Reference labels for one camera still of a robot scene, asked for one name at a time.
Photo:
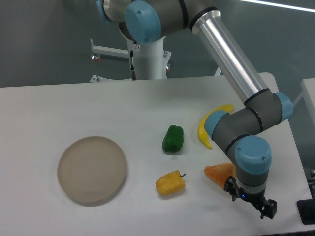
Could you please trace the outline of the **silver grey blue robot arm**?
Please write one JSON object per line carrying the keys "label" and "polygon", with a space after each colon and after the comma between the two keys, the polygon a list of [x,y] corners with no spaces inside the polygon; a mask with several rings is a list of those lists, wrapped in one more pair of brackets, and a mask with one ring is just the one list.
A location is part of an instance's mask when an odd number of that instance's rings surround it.
{"label": "silver grey blue robot arm", "polygon": [[131,41],[129,64],[133,80],[147,79],[152,65],[137,63],[135,48],[152,46],[166,36],[190,29],[198,36],[229,81],[244,108],[218,110],[205,121],[205,131],[236,167],[223,182],[232,199],[251,203],[261,217],[273,218],[277,202],[264,196],[272,161],[268,142],[258,135],[289,119],[290,99],[272,93],[221,20],[211,0],[98,0],[101,19],[117,22]]}

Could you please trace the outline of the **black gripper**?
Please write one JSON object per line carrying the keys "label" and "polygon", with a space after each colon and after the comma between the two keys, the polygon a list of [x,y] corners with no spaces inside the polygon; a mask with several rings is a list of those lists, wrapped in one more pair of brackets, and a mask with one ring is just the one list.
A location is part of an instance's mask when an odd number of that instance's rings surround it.
{"label": "black gripper", "polygon": [[234,202],[237,198],[251,203],[259,212],[260,218],[273,219],[277,213],[277,202],[272,199],[265,199],[266,184],[259,186],[237,185],[233,176],[229,176],[224,183],[224,191],[228,192]]}

